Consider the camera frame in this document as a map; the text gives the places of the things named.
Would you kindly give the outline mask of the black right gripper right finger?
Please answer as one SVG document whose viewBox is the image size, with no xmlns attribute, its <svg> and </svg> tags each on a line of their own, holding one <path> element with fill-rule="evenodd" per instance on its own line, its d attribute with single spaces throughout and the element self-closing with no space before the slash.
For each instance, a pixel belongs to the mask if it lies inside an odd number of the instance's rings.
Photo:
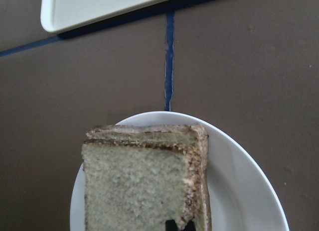
<svg viewBox="0 0 319 231">
<path fill-rule="evenodd" d="M 195 223 L 193 221 L 189 221 L 183 231 L 195 231 Z"/>
</svg>

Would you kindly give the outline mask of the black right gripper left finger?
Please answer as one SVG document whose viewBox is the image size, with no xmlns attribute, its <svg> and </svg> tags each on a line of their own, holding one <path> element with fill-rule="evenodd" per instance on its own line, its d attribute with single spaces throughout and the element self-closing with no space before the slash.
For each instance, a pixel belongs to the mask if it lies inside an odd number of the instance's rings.
<svg viewBox="0 0 319 231">
<path fill-rule="evenodd" d="M 177 231 L 177 225 L 174 220 L 167 220 L 165 222 L 165 231 Z"/>
</svg>

